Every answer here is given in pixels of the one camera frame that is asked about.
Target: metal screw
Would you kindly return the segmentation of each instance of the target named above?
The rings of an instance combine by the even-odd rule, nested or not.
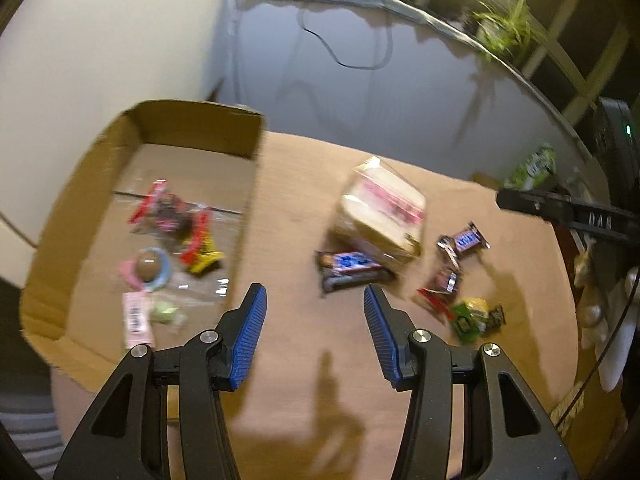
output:
[[[418,330],[414,331],[414,333],[412,333],[412,337],[418,343],[426,343],[428,340],[431,339],[431,333],[419,328]]]
[[[496,357],[500,355],[500,347],[496,343],[487,343],[482,346],[482,351],[489,357]]]
[[[205,330],[200,334],[200,341],[203,343],[215,343],[218,340],[218,332],[215,330]]]
[[[146,345],[135,345],[131,349],[131,355],[133,357],[142,357],[146,355]]]

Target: white wall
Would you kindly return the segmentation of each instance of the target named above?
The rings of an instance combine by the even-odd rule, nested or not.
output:
[[[22,3],[0,36],[0,212],[29,240],[121,110],[208,97],[220,77],[213,41],[222,1]]]
[[[24,287],[34,252],[32,246],[0,219],[0,277]]]
[[[385,11],[327,4],[239,0],[238,52],[242,102],[263,112],[271,130],[398,158],[468,178],[505,177],[541,142],[558,153],[564,176],[582,164],[558,120],[499,62],[426,25],[392,17],[393,54],[386,49]],[[227,79],[221,99],[236,101]]]

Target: candy wrapper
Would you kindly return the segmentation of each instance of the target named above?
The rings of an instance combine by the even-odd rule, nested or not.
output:
[[[398,273],[422,253],[425,208],[422,193],[372,156],[355,168],[332,232]]]
[[[207,208],[184,202],[165,180],[156,180],[129,223],[139,232],[155,234],[189,272],[199,274],[224,257],[215,248],[210,216]]]
[[[156,346],[149,325],[151,300],[146,292],[125,292],[122,295],[124,319],[124,345],[128,350],[135,345]]]
[[[357,251],[348,253],[318,251],[316,265],[321,274],[320,287],[323,293],[367,283],[389,282],[394,278],[390,270],[374,262],[366,254]]]
[[[180,332],[188,318],[175,299],[161,293],[150,296],[149,320],[152,323],[168,325],[174,333]]]
[[[556,173],[556,152],[550,144],[542,144],[531,153],[502,183],[508,189],[529,190],[542,184]]]
[[[481,298],[470,298],[452,306],[448,319],[463,344],[473,343],[506,323],[502,306],[491,308]]]
[[[450,320],[449,307],[455,302],[462,267],[460,262],[475,252],[490,246],[473,222],[453,236],[441,236],[436,247],[440,253],[440,262],[434,275],[423,288],[416,290],[415,303],[434,312],[445,314]]]

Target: open cardboard box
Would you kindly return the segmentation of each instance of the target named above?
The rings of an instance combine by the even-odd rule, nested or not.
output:
[[[206,102],[148,101],[120,114],[100,134],[60,193],[40,238],[20,304],[23,335],[54,367],[97,392],[126,353],[118,264],[151,235],[132,234],[127,219],[157,178],[183,200],[233,218],[236,229],[213,233],[225,253],[218,276],[233,284],[254,191],[262,116]],[[187,311],[178,335],[156,325],[156,348],[183,344],[228,309]]]

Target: table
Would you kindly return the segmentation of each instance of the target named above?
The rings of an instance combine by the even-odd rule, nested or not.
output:
[[[268,312],[249,378],[238,392],[223,396],[243,480],[391,475],[409,393],[396,393],[382,377],[362,288],[321,298],[313,264],[342,186],[366,158],[318,140],[265,135],[232,300],[236,304],[251,282],[261,282]],[[492,341],[550,410],[574,384],[578,356],[574,300],[552,227],[500,211],[495,192],[478,184],[389,163],[428,204],[425,254],[389,292],[390,302],[416,326],[450,339],[449,329],[410,297],[435,265],[438,236],[474,221],[492,248],[465,260],[461,297],[503,305],[507,325]],[[59,372],[53,372],[52,390],[68,438],[92,394]],[[462,453],[461,402],[456,392],[451,472]]]

